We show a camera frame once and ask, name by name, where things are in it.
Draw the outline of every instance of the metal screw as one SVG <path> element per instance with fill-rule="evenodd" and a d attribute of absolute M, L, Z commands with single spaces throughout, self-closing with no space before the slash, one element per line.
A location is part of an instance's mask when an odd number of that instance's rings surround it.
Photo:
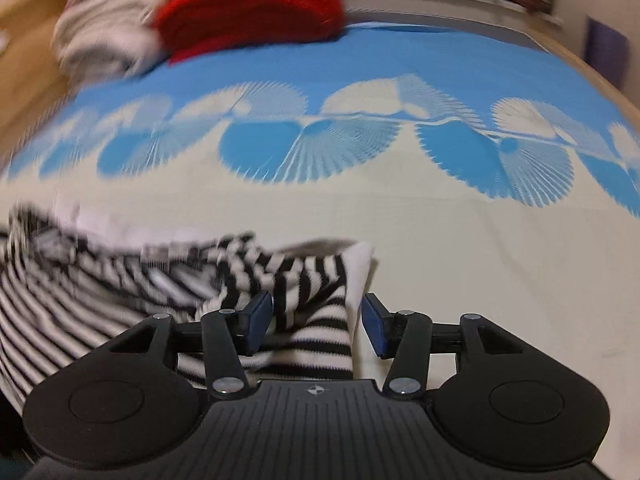
<path fill-rule="evenodd" d="M 389 383 L 389 388 L 396 394 L 414 394 L 420 390 L 420 383 L 411 377 L 398 377 Z"/>
<path fill-rule="evenodd" d="M 220 377 L 211 386 L 219 394 L 234 394 L 244 388 L 244 383 L 237 377 Z"/>

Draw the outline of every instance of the blanket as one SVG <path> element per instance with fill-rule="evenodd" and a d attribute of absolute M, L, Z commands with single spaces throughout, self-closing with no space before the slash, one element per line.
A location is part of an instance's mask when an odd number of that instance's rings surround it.
<path fill-rule="evenodd" d="M 172 0 L 156 25 L 178 61 L 234 46 L 335 38 L 344 13 L 340 0 Z"/>
<path fill-rule="evenodd" d="M 56 24 L 52 49 L 77 83 L 133 76 L 164 59 L 151 24 L 168 0 L 87 0 L 67 8 Z"/>

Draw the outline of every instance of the logo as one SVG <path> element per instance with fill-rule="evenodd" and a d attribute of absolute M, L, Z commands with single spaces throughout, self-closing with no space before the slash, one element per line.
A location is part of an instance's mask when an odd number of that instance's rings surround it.
<path fill-rule="evenodd" d="M 308 389 L 307 389 L 307 391 L 308 391 L 311 395 L 313 395 L 313 396 L 317 397 L 318 395 L 322 395 L 322 394 L 324 394 L 324 393 L 327 391 L 327 389 L 326 389 L 326 388 L 323 388 L 323 387 L 322 387 L 322 386 L 320 386 L 319 384 L 314 384 L 312 387 L 308 388 Z"/>

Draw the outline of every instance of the wooden bed frame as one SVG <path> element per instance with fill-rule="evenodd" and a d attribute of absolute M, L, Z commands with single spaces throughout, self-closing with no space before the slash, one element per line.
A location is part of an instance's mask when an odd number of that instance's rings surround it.
<path fill-rule="evenodd" d="M 49 49 L 65 3 L 66 0 L 18 0 L 0 7 L 0 30 L 11 36 L 7 51 L 0 54 L 0 167 L 71 91 Z M 640 111 L 600 74 L 541 32 L 544 27 L 541 20 L 529 17 L 526 33 L 580 72 L 640 132 Z"/>

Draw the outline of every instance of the white bedsheet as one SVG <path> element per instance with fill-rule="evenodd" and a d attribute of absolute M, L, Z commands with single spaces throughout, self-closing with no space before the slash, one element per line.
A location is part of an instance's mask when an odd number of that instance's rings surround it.
<path fill-rule="evenodd" d="M 238 178 L 218 161 L 222 130 L 170 167 L 135 179 L 96 178 L 97 155 L 55 178 L 40 180 L 32 168 L 0 184 L 0 218 L 16 202 L 51 208 L 63 196 L 169 236 L 251 229 L 275 244 L 317 237 L 370 242 L 377 261 L 370 290 L 390 310 L 449 323 L 479 312 L 593 381 L 611 410 L 596 463 L 615 479 L 637 480 L 640 223 L 574 152 L 572 192 L 537 208 L 491 200 L 451 178 L 424 156 L 409 127 L 367 164 L 304 185 L 268 186 Z M 62 215 L 65 206 L 57 203 Z M 100 229 L 82 218 L 87 229 Z M 386 365 L 361 329 L 355 349 L 356 373 L 381 380 Z M 430 386 L 453 371 L 452 359 L 435 356 Z"/>

